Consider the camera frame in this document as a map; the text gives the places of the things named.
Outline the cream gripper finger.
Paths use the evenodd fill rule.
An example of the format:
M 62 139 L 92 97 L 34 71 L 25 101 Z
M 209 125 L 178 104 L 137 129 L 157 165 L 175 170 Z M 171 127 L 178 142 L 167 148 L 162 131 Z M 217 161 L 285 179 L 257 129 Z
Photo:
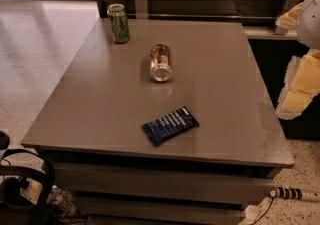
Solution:
M 320 50 L 310 49 L 302 58 L 293 56 L 278 98 L 277 116 L 284 120 L 300 116 L 319 93 Z
M 299 3 L 288 12 L 279 16 L 275 22 L 278 27 L 285 29 L 296 29 L 298 27 L 299 17 L 303 3 Z

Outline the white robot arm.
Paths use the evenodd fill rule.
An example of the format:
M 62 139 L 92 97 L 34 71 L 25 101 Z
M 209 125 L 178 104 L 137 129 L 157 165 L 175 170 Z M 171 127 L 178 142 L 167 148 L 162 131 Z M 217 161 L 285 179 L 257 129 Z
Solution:
M 276 25 L 295 29 L 298 42 L 309 48 L 302 58 L 291 58 L 278 97 L 277 116 L 292 120 L 320 93 L 320 0 L 304 0 L 281 15 Z

